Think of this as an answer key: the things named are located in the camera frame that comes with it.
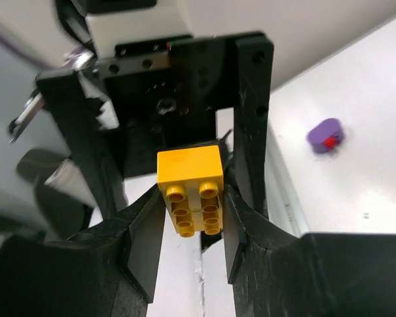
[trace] white tabletop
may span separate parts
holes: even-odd
[[[308,230],[396,232],[396,19],[274,92],[269,118]],[[315,155],[327,118],[346,139]]]

